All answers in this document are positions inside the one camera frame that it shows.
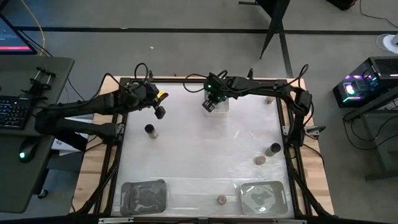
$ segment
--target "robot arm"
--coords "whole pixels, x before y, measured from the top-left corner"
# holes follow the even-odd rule
[[[210,94],[202,106],[212,112],[217,103],[228,98],[238,99],[246,95],[275,96],[285,101],[287,107],[295,115],[294,125],[290,127],[287,135],[287,143],[300,147],[305,137],[304,118],[310,111],[312,95],[299,87],[294,87],[286,80],[261,80],[253,81],[252,78],[224,77],[209,74],[204,82],[204,89]]]
[[[86,139],[75,133],[95,134],[105,144],[115,144],[123,127],[113,123],[98,125],[65,118],[90,113],[123,114],[153,107],[156,117],[162,119],[165,110],[160,103],[168,93],[159,91],[153,83],[132,81],[121,86],[119,90],[99,95],[88,101],[49,105],[43,108],[36,116],[36,131],[54,135],[57,139],[83,151]]]

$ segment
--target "bottle cap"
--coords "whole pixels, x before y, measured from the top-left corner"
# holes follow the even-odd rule
[[[272,145],[269,147],[269,149],[271,150],[271,152],[273,153],[277,153],[280,151],[280,144],[278,143],[272,143]]]
[[[155,130],[155,128],[154,128],[154,126],[151,125],[151,124],[147,124],[147,125],[145,126],[145,132],[146,132],[146,133],[152,133],[154,130]]]

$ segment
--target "metal clamp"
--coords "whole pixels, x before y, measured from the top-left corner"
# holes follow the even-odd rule
[[[289,133],[290,126],[282,126],[282,130],[284,132],[284,136],[287,136]],[[306,135],[318,137],[321,131],[324,130],[324,127],[319,126],[306,126],[304,127],[304,131]]]

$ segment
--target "computer monitor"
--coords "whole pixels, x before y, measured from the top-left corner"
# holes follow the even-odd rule
[[[36,50],[0,15],[0,55],[32,55]]]

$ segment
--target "pc case with rgb lights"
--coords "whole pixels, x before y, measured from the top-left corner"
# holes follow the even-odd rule
[[[398,57],[369,57],[333,88],[340,108],[359,107],[398,85]]]

